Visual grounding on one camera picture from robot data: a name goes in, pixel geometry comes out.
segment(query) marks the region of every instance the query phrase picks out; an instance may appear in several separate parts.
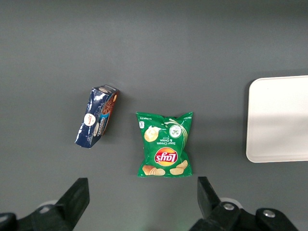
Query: white plastic board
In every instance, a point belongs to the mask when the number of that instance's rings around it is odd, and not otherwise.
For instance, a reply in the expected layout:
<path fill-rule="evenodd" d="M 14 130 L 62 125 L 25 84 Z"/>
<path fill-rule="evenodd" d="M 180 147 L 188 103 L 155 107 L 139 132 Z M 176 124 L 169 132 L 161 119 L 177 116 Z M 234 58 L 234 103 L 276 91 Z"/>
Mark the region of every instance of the white plastic board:
<path fill-rule="evenodd" d="M 308 76 L 250 85 L 246 155 L 255 163 L 308 160 Z"/>

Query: green chip bag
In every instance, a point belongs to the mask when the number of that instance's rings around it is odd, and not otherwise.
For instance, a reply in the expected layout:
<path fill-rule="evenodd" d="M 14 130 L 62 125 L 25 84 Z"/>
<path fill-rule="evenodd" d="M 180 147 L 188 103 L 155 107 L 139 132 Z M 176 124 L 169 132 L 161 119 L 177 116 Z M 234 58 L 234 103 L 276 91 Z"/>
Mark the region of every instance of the green chip bag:
<path fill-rule="evenodd" d="M 192 112 L 181 117 L 137 112 L 143 139 L 144 161 L 138 177 L 187 177 L 192 167 L 184 147 L 192 123 Z"/>

